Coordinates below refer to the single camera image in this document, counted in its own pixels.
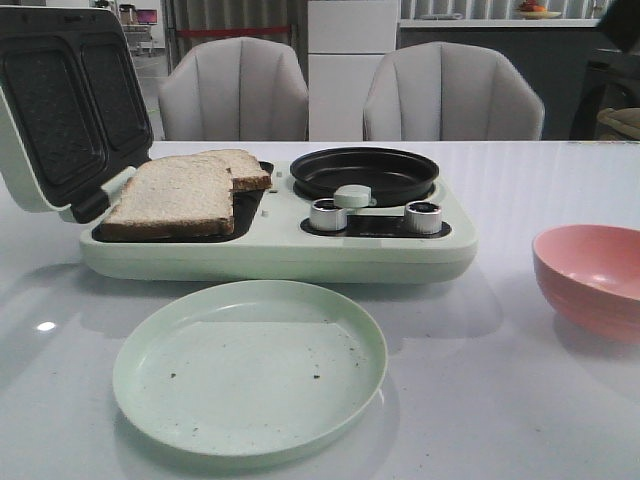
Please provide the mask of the bread slice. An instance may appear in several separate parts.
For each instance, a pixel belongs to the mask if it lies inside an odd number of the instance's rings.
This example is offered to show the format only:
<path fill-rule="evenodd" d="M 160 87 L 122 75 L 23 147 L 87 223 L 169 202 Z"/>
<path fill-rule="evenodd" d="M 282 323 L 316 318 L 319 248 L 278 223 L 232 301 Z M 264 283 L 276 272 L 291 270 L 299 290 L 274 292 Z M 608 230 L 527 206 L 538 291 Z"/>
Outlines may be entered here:
<path fill-rule="evenodd" d="M 243 149 L 220 149 L 198 153 L 198 156 L 216 158 L 226 163 L 230 170 L 233 191 L 257 191 L 272 187 L 270 174 L 257 158 Z"/>
<path fill-rule="evenodd" d="M 231 234 L 233 178 L 221 160 L 166 157 L 143 164 L 100 225 L 106 240 Z"/>

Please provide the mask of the pink plastic bowl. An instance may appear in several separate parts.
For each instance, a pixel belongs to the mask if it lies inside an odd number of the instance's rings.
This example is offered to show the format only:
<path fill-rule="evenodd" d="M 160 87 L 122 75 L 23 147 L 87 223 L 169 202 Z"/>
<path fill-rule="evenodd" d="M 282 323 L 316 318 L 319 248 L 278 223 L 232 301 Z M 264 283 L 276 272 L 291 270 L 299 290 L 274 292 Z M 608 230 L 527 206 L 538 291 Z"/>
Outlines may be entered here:
<path fill-rule="evenodd" d="M 600 336 L 639 342 L 639 232 L 592 224 L 563 225 L 532 242 L 534 272 L 547 302 Z"/>

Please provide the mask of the green breakfast maker lid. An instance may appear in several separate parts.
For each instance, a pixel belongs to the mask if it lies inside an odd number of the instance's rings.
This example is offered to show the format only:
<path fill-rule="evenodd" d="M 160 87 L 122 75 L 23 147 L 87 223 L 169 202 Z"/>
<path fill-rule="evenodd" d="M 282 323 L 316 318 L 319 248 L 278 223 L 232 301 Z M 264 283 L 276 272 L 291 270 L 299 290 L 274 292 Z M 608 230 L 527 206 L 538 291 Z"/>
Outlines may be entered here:
<path fill-rule="evenodd" d="M 113 13 L 2 7 L 1 176 L 23 210 L 92 222 L 153 139 Z"/>

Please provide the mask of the green breakfast maker base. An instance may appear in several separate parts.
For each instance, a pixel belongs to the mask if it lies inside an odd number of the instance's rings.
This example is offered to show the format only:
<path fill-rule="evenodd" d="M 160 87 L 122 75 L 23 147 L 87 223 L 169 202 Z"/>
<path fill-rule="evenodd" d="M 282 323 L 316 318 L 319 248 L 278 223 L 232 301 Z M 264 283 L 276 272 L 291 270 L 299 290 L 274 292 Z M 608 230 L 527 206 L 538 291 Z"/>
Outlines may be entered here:
<path fill-rule="evenodd" d="M 235 196 L 231 235 L 158 241 L 110 241 L 100 227 L 85 231 L 86 264 L 115 278 L 235 281 L 287 279 L 314 283 L 422 284 L 460 276 L 478 246 L 474 226 L 439 178 L 427 201 L 442 210 L 442 229 L 421 235 L 404 228 L 404 207 L 378 207 L 371 189 L 345 185 L 328 198 L 347 210 L 347 226 L 321 232 L 309 224 L 311 204 L 297 194 L 293 161 L 270 161 L 269 190 Z"/>

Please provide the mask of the left silver control knob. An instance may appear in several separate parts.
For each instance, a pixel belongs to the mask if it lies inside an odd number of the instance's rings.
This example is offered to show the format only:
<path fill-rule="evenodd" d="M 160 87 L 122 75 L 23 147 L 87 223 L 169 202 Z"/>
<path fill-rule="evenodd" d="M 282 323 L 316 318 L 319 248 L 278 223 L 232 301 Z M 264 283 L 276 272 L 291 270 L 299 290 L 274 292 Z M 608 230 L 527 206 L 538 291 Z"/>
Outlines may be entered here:
<path fill-rule="evenodd" d="M 347 226 L 347 210 L 334 204 L 332 198 L 315 200 L 310 206 L 309 224 L 321 232 L 339 232 Z"/>

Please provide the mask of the silver control knob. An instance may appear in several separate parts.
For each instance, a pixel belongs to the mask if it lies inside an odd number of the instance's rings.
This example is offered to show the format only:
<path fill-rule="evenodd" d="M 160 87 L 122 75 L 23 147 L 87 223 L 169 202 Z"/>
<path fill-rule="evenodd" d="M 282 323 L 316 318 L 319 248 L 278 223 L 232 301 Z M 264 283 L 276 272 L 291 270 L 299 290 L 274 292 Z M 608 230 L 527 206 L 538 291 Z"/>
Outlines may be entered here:
<path fill-rule="evenodd" d="M 315 200 L 310 206 L 309 224 L 321 232 L 339 232 L 347 226 L 347 210 L 334 204 L 332 198 Z"/>
<path fill-rule="evenodd" d="M 442 210 L 427 201 L 409 202 L 404 207 L 404 228 L 421 235 L 437 234 L 442 229 Z"/>

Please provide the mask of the black round frying pan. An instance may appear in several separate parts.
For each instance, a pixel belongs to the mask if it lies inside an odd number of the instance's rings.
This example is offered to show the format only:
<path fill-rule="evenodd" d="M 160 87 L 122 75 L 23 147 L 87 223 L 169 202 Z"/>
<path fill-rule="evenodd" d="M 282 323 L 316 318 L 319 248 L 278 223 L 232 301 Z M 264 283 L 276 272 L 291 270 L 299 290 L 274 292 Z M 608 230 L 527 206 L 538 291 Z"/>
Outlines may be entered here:
<path fill-rule="evenodd" d="M 290 173 L 298 195 L 328 198 L 345 185 L 371 189 L 378 207 L 396 207 L 428 197 L 439 166 L 413 152 L 383 147 L 339 147 L 303 155 Z"/>

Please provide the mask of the right silver control knob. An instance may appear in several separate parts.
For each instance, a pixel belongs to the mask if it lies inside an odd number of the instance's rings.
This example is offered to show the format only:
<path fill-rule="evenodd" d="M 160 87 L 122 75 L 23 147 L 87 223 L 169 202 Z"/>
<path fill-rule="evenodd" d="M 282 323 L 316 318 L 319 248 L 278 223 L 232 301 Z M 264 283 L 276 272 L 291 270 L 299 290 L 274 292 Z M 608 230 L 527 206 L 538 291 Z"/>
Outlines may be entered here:
<path fill-rule="evenodd" d="M 409 202 L 404 207 L 404 228 L 421 235 L 437 234 L 442 229 L 442 210 L 427 201 Z"/>

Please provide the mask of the light green round plate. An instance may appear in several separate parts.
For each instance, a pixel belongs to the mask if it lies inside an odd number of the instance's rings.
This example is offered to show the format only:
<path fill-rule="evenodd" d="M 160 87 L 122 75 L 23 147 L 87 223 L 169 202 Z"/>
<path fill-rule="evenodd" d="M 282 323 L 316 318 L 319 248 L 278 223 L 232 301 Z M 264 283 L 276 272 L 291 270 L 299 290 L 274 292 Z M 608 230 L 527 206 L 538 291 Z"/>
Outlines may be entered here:
<path fill-rule="evenodd" d="M 348 430 L 386 367 L 380 327 L 349 298 L 255 280 L 153 313 L 124 342 L 112 381 L 123 415 L 150 438 L 226 464 L 267 465 Z"/>

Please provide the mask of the left grey upholstered chair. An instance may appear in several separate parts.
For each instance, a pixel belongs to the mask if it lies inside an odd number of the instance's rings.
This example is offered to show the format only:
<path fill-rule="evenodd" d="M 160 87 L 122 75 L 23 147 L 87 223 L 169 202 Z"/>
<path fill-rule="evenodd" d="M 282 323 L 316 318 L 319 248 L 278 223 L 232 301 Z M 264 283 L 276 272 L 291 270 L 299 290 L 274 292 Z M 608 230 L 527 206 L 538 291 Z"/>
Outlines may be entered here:
<path fill-rule="evenodd" d="M 304 141 L 309 96 L 288 45 L 239 37 L 191 49 L 159 88 L 172 141 Z"/>

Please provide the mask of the grey upholstered chair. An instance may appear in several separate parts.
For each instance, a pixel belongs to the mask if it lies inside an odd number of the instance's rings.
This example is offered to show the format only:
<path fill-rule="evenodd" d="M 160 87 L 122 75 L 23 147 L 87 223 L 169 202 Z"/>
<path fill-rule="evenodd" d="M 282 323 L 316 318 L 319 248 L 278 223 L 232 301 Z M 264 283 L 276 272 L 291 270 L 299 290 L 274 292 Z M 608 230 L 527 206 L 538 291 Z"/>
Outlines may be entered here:
<path fill-rule="evenodd" d="M 191 49 L 159 88 L 172 141 L 304 141 L 309 96 L 288 45 L 239 37 Z"/>
<path fill-rule="evenodd" d="M 386 54 L 363 107 L 369 141 L 541 138 L 542 100 L 498 51 L 430 42 Z"/>

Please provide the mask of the right grey upholstered chair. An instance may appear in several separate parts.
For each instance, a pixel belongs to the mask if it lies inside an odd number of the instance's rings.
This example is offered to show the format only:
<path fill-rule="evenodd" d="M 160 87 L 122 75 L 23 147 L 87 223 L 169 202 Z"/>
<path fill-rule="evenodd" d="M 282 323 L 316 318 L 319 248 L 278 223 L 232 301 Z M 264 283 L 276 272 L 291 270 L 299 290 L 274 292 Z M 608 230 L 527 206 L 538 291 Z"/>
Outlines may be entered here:
<path fill-rule="evenodd" d="M 430 42 L 386 54 L 363 107 L 369 141 L 541 138 L 542 100 L 498 51 Z"/>

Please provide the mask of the white refrigerator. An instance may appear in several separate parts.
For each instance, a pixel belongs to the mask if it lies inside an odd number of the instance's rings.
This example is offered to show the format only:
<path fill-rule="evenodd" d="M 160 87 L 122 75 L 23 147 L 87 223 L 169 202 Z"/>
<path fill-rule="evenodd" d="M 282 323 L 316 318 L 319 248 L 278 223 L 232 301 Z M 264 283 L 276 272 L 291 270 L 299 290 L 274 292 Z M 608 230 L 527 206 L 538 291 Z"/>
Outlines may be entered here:
<path fill-rule="evenodd" d="M 360 141 L 364 103 L 383 56 L 396 48 L 397 1 L 310 1 L 309 139 Z"/>

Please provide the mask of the fruit bowl on counter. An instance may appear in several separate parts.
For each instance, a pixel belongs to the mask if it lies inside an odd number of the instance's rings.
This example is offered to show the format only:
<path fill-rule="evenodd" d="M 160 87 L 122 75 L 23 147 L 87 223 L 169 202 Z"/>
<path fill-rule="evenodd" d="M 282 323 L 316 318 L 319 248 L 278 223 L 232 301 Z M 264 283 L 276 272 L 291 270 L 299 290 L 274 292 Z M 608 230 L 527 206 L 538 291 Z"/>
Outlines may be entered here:
<path fill-rule="evenodd" d="M 515 9 L 516 13 L 525 20 L 543 20 L 559 18 L 560 11 L 550 11 L 536 0 L 524 0 Z"/>

